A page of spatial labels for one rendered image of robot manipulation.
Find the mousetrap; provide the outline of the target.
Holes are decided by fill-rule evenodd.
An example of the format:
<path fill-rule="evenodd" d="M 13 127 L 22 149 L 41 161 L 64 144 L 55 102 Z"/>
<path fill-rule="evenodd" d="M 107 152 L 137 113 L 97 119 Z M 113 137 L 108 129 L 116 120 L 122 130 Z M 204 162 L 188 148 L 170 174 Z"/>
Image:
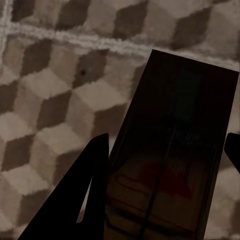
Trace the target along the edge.
<path fill-rule="evenodd" d="M 204 240 L 239 73 L 152 50 L 108 157 L 103 240 Z"/>

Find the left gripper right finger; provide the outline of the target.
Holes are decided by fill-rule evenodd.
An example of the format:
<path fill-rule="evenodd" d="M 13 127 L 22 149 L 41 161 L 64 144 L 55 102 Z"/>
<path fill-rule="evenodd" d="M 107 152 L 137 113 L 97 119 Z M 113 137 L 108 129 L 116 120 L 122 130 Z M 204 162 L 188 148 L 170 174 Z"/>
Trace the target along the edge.
<path fill-rule="evenodd" d="M 224 142 L 224 151 L 240 173 L 240 135 L 228 133 Z"/>

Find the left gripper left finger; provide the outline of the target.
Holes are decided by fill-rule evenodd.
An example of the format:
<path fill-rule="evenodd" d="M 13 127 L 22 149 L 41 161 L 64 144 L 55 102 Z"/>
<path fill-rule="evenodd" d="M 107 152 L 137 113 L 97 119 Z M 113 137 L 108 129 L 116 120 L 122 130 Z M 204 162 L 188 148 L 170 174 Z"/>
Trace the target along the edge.
<path fill-rule="evenodd" d="M 89 142 L 18 240 L 103 240 L 108 161 L 105 133 Z"/>

